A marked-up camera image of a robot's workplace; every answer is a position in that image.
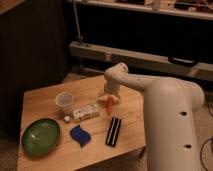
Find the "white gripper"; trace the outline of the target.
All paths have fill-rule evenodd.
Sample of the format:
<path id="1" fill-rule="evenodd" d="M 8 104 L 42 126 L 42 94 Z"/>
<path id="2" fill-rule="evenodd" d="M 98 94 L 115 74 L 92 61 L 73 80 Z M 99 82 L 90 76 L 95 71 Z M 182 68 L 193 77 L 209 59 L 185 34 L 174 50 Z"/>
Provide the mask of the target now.
<path id="1" fill-rule="evenodd" d="M 111 96 L 115 101 L 120 100 L 120 85 L 114 81 L 107 80 L 104 86 L 98 92 L 98 99 L 105 101 Z"/>

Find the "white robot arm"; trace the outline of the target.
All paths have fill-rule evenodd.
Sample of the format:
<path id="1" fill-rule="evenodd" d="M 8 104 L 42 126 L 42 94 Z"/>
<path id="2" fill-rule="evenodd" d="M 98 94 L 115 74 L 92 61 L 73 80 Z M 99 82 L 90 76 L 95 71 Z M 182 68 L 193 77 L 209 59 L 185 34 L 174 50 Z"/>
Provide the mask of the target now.
<path id="1" fill-rule="evenodd" d="M 143 95 L 148 171 L 201 171 L 193 113 L 205 101 L 202 88 L 174 77 L 131 74 L 124 63 L 104 72 L 101 95 L 121 86 Z"/>

